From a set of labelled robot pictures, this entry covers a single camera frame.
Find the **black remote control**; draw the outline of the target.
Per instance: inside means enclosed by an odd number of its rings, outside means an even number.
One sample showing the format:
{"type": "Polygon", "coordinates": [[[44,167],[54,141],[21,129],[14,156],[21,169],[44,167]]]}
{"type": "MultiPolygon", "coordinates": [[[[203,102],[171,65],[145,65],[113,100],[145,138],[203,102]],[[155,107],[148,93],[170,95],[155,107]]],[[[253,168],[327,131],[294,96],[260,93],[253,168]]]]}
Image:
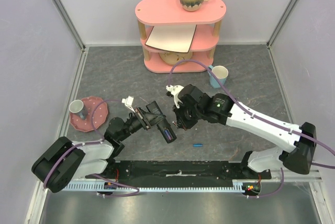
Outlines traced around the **black remote control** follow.
{"type": "Polygon", "coordinates": [[[165,139],[165,141],[167,143],[172,143],[173,141],[176,140],[176,135],[174,133],[174,131],[172,130],[171,125],[169,124],[169,122],[166,119],[166,115],[163,114],[162,110],[160,109],[160,107],[158,106],[156,101],[153,101],[151,103],[149,103],[146,106],[147,110],[152,113],[155,114],[156,116],[158,116],[159,120],[158,122],[155,124],[157,126],[157,128],[159,129],[160,133],[162,134],[163,138],[165,139]],[[165,130],[169,130],[171,135],[173,136],[172,141],[170,141],[167,136],[165,135],[165,130]]]}

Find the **blue purple battery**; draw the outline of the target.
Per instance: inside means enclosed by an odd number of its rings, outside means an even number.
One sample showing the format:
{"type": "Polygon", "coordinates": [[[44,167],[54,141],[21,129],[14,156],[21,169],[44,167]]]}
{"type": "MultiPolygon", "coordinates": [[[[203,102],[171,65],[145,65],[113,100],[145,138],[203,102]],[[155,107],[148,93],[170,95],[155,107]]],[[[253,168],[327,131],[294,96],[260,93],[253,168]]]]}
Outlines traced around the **blue purple battery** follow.
{"type": "Polygon", "coordinates": [[[167,138],[168,138],[170,141],[172,141],[173,136],[171,135],[170,131],[166,129],[164,132],[165,132],[165,135],[167,136],[167,138]]]}

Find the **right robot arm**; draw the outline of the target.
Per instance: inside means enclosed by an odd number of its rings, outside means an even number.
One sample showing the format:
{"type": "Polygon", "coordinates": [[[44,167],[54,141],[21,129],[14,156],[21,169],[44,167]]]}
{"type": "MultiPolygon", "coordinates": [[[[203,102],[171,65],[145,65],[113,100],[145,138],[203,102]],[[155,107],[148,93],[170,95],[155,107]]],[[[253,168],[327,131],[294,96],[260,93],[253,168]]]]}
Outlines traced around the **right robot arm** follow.
{"type": "Polygon", "coordinates": [[[229,96],[218,93],[212,97],[196,86],[168,85],[167,95],[174,99],[175,125],[187,130],[199,120],[245,130],[273,144],[274,148],[245,153],[240,173],[253,178],[265,170],[285,167],[297,174],[310,172],[316,143],[316,127],[308,122],[301,126],[258,113],[229,96]]]}

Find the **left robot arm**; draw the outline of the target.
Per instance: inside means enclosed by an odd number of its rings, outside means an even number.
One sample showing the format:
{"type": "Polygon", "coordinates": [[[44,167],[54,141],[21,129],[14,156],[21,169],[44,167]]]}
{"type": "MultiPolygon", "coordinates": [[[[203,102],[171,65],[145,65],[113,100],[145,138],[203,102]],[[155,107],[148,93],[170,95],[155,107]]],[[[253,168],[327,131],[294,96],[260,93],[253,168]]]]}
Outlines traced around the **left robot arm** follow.
{"type": "Polygon", "coordinates": [[[32,165],[32,173],[44,188],[57,193],[68,183],[91,174],[111,178],[115,166],[110,163],[124,148],[123,141],[140,129],[157,127],[167,143],[176,137],[165,114],[156,102],[146,105],[146,110],[136,107],[127,120],[115,117],[99,140],[72,142],[67,137],[58,138],[32,165]]]}

